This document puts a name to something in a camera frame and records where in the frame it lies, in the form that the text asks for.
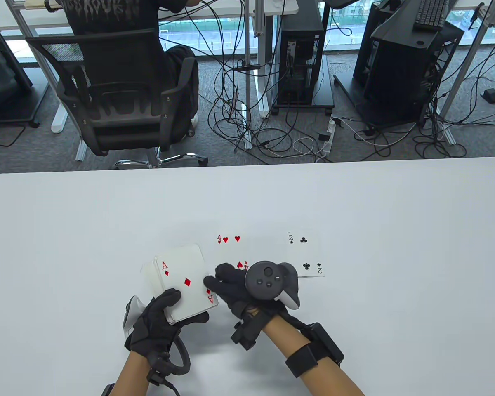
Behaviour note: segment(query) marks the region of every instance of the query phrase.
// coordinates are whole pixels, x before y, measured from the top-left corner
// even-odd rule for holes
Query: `black glove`
[[[209,320],[209,313],[203,312],[170,325],[163,310],[172,307],[181,297],[179,290],[168,289],[153,298],[134,324],[134,331],[128,336],[125,347],[145,358],[151,351],[168,352],[183,326],[189,323],[206,323]]]
[[[204,285],[218,294],[239,319],[244,319],[246,312],[257,309],[271,318],[279,313],[287,312],[285,305],[280,301],[253,298],[245,286],[246,273],[248,273],[247,270],[237,269],[231,264],[220,264],[216,267],[216,277],[206,276]]]

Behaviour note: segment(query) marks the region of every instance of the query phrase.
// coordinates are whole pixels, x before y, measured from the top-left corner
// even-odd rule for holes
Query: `gray carpet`
[[[490,51],[490,47],[483,47],[479,50],[477,57],[474,61],[474,65],[480,60],[483,60]],[[449,75],[451,71],[455,70],[461,63],[466,54],[466,49],[459,49],[455,54],[451,65],[449,66],[449,72],[446,71],[446,75]],[[330,76],[323,76],[323,81],[330,84],[333,83],[333,74],[340,71],[353,70],[356,52],[341,52],[328,56]],[[495,62],[490,60],[487,66],[490,66]],[[200,94],[204,98],[208,98],[210,101],[214,101],[216,94],[213,90],[212,81],[219,70],[219,66],[213,61],[200,61]],[[495,81],[495,67],[492,68],[486,76],[489,79]],[[459,120],[469,111],[469,91],[474,82],[474,79],[470,79],[464,82],[457,98],[453,102],[453,106],[448,114],[448,118],[452,120]],[[440,92],[446,92],[453,84],[453,78],[446,81],[440,88]],[[243,80],[240,80],[240,98],[244,97],[245,87]],[[484,89],[489,87],[495,87],[495,82],[488,80],[481,80],[479,83],[478,92],[483,92]],[[251,83],[251,98],[252,101],[256,98],[254,84]],[[340,88],[332,87],[334,97],[336,100],[336,108],[334,109],[334,115],[339,117],[348,117],[352,119],[358,119],[357,113],[351,108],[350,103],[343,95]],[[38,129],[27,128],[19,140],[9,148],[0,147],[0,173],[11,172],[57,172],[65,170],[104,170],[110,168],[117,160],[121,158],[135,158],[144,159],[144,153],[142,151],[112,151],[107,157],[96,157],[90,151],[87,152],[87,156],[84,162],[76,162],[75,154],[80,142],[78,132],[75,130],[70,119],[68,119],[64,131],[61,134],[53,134],[51,132],[51,122],[53,120],[55,111],[57,110],[57,99],[51,90],[48,91],[39,111],[40,121],[42,124]],[[207,115],[210,111],[211,104],[206,100],[200,98],[200,109],[198,112],[200,123],[196,130],[196,136],[191,139],[185,139],[178,145],[172,147],[169,153],[163,153],[163,157],[174,155],[177,153],[194,152],[208,156],[210,158],[210,166],[223,166],[223,165],[256,165],[261,164],[259,160],[250,156],[248,153],[244,153],[240,150],[234,151],[234,146],[226,140],[221,139],[214,134],[207,124]],[[282,130],[289,130],[289,127],[285,124],[285,113],[281,113],[272,117],[268,122],[268,127],[281,128]],[[479,97],[477,108],[473,113],[471,120],[485,117],[495,113],[495,104],[488,104]],[[293,122],[295,120],[295,112],[291,111],[288,120]],[[260,123],[259,117],[255,115],[253,123],[258,125]],[[308,134],[315,136],[316,132],[320,130],[326,130],[328,118],[324,113],[299,113],[297,117],[297,123],[295,128],[297,130],[304,131]],[[350,122],[351,126],[359,130],[363,128],[363,124],[357,122]],[[8,142],[11,137],[15,135],[17,128],[1,128],[0,129],[0,143]],[[224,124],[223,130],[233,135],[236,128]],[[480,157],[480,156],[495,156],[495,126],[459,126],[451,128],[454,136],[459,143],[462,143],[467,149],[467,156]],[[405,140],[401,141],[398,145],[391,149],[391,155],[388,158],[381,158],[378,155],[374,155],[368,160],[406,160],[419,158],[414,150],[414,142],[411,137],[416,135],[417,131],[411,132],[411,136],[408,136]],[[272,131],[265,135],[259,136],[260,140],[268,139],[270,137],[279,136],[279,132]],[[292,132],[293,139],[302,137],[303,135],[298,132]],[[397,140],[400,137],[399,134],[392,134],[389,138],[390,142]],[[289,145],[287,142],[282,143],[282,148],[285,145]],[[461,153],[460,149],[451,149],[452,153]],[[337,129],[336,138],[332,147],[332,152],[328,156],[329,160],[334,162],[348,162],[358,161],[363,157],[368,156],[374,152],[374,148],[362,141],[357,141],[353,138],[353,133],[349,128]],[[253,149],[252,153],[264,161],[269,163],[302,163],[313,162],[312,156],[302,156],[295,158],[277,158],[272,159],[263,156],[258,149]],[[289,151],[285,154],[297,153],[296,151]],[[428,151],[430,157],[441,157],[439,153],[430,149]]]

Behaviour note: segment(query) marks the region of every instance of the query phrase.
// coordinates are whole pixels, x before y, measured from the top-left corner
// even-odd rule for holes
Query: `power strip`
[[[332,151],[332,143],[334,143],[337,125],[341,125],[341,120],[338,119],[338,117],[331,116],[330,121],[328,121],[328,128],[326,132],[319,134],[319,140],[323,143],[321,152],[325,154],[325,157],[330,154],[330,151]]]

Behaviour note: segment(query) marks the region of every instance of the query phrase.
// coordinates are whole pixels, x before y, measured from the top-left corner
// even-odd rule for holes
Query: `playing card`
[[[285,261],[295,267],[299,277],[325,276],[321,244],[314,230],[290,227],[283,238]]]
[[[170,324],[182,321],[218,305],[216,295],[208,290],[203,279],[210,275],[198,245],[178,247],[155,258],[165,290],[181,291],[181,300],[165,309]]]
[[[219,227],[214,239],[215,261],[219,264],[228,262],[240,269],[249,269],[248,260],[249,233],[235,227]]]
[[[159,296],[165,291],[165,287],[161,282],[161,276],[159,275],[159,269],[157,268],[155,259],[145,264],[141,269],[141,273],[147,280],[149,289],[151,290],[154,297]]]

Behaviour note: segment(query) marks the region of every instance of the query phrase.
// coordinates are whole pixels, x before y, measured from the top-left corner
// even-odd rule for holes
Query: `vr controller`
[[[289,309],[299,309],[297,271],[287,262],[257,262],[247,270],[247,292],[257,300],[280,301]]]

